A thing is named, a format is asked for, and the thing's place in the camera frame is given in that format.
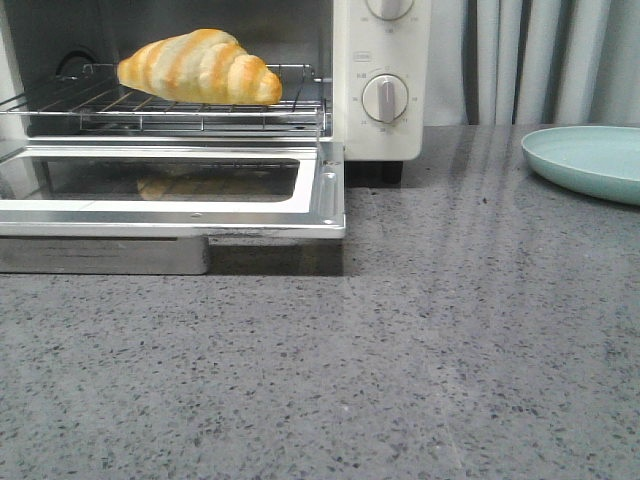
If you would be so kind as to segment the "golden striped croissant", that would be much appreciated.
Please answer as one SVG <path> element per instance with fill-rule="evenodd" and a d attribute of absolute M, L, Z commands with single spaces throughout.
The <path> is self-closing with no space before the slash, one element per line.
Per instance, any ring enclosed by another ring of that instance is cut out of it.
<path fill-rule="evenodd" d="M 282 83 L 266 63 L 218 29 L 149 43 L 119 62 L 119 82 L 165 100 L 223 105 L 272 105 Z"/>

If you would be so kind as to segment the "silver glass oven door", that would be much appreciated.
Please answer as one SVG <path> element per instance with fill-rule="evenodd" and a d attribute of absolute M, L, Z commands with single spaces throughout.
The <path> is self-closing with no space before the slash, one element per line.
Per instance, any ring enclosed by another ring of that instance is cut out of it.
<path fill-rule="evenodd" d="M 333 142 L 41 138 L 1 156 L 5 273 L 202 274 L 215 243 L 345 230 Z"/>

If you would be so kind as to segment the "lower grey oven knob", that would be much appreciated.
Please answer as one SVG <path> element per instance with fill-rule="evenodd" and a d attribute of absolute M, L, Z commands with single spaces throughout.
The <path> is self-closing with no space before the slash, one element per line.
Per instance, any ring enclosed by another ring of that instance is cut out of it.
<path fill-rule="evenodd" d="M 395 75 L 378 75 L 364 87 L 362 105 L 373 120 L 391 124 L 406 110 L 408 88 Z"/>

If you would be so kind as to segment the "grey oven knob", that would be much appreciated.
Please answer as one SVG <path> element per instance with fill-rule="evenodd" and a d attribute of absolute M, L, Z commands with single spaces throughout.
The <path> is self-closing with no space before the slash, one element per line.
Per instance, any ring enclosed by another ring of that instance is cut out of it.
<path fill-rule="evenodd" d="M 364 87 L 362 105 L 373 120 L 391 124 L 406 110 L 408 88 L 395 75 L 378 75 Z"/>
<path fill-rule="evenodd" d="M 406 15 L 413 7 L 413 0 L 366 0 L 371 14 L 384 21 L 395 21 Z"/>

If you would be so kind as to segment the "white Toshiba toaster oven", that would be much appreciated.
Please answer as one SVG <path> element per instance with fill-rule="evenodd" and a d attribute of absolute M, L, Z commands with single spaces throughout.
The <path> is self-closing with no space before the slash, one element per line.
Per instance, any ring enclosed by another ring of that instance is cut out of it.
<path fill-rule="evenodd" d="M 316 137 L 397 183 L 422 147 L 427 1 L 5 1 L 1 122 L 28 137 Z M 213 28 L 280 78 L 271 106 L 128 88 L 118 64 Z"/>

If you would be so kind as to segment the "upper grey oven knob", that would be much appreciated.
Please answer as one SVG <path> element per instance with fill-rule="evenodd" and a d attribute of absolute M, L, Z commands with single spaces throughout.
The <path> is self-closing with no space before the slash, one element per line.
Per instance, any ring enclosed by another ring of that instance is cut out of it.
<path fill-rule="evenodd" d="M 366 0 L 371 14 L 384 21 L 395 21 L 406 15 L 413 7 L 413 0 Z"/>

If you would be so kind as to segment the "grey curtain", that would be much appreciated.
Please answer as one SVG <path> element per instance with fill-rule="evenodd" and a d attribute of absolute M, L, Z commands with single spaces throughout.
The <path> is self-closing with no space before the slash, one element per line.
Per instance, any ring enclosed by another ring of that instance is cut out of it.
<path fill-rule="evenodd" d="M 638 121 L 638 2 L 433 2 L 425 124 Z"/>

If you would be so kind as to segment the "light green plate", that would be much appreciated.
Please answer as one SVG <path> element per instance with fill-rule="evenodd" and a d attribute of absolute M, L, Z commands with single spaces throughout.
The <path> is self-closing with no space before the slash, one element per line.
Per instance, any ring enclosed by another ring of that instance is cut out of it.
<path fill-rule="evenodd" d="M 538 130 L 521 141 L 534 172 L 571 191 L 639 204 L 639 129 L 570 126 Z"/>

